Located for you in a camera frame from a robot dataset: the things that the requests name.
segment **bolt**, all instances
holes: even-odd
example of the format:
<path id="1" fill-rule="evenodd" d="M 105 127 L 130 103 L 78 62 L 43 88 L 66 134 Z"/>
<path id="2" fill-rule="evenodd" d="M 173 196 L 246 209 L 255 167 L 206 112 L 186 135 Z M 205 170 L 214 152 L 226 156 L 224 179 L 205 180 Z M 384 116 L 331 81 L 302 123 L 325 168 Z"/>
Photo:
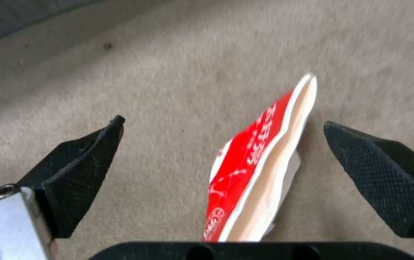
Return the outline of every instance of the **bolt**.
<path id="1" fill-rule="evenodd" d="M 17 194 L 21 189 L 16 184 L 6 184 L 0 187 L 0 199 Z"/>

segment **hole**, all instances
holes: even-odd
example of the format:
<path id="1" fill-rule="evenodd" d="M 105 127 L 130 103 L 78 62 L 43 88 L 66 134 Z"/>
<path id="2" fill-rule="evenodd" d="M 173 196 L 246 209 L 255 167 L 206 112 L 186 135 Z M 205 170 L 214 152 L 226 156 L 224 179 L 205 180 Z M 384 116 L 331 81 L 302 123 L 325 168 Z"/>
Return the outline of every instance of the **hole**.
<path id="1" fill-rule="evenodd" d="M 293 260 L 321 260 L 318 250 L 312 246 L 299 245 L 292 250 Z"/>
<path id="2" fill-rule="evenodd" d="M 205 245 L 195 245 L 188 251 L 186 260 L 214 260 L 214 254 Z"/>

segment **red snack wrapper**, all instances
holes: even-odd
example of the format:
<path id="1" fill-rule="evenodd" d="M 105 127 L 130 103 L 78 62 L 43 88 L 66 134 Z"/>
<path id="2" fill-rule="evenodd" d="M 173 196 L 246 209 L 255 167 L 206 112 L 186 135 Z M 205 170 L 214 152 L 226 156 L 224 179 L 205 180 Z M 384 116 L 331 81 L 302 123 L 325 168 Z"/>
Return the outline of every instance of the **red snack wrapper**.
<path id="1" fill-rule="evenodd" d="M 307 74 L 220 149 L 210 173 L 204 241 L 259 241 L 267 232 L 285 196 L 283 179 L 315 97 L 316 77 Z M 253 191 L 257 181 L 263 184 Z M 232 231 L 236 235 L 228 239 Z"/>

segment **gray fabric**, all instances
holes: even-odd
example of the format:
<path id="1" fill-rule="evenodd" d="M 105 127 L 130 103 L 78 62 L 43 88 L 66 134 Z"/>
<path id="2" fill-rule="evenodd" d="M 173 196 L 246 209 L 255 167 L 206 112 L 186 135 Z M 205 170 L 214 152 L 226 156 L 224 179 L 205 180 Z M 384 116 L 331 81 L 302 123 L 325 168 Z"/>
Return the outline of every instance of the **gray fabric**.
<path id="1" fill-rule="evenodd" d="M 0 37 L 96 0 L 0 0 Z"/>
<path id="2" fill-rule="evenodd" d="M 119 150 L 59 259 L 200 240 L 218 149 L 308 71 L 319 88 L 302 165 L 266 240 L 413 252 L 362 199 L 323 123 L 414 149 L 414 1 L 108 0 L 1 38 L 0 185 L 121 114 Z"/>

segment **dark stain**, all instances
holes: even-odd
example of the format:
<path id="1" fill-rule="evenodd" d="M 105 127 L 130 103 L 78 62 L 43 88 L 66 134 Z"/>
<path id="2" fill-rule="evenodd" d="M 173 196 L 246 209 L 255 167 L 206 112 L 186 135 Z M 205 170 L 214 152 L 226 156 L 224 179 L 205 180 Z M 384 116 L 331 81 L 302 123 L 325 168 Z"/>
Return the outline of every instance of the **dark stain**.
<path id="1" fill-rule="evenodd" d="M 105 44 L 103 44 L 103 49 L 105 50 L 105 51 L 109 51 L 110 49 L 112 49 L 113 48 L 113 45 L 112 45 L 112 43 L 105 43 Z"/>

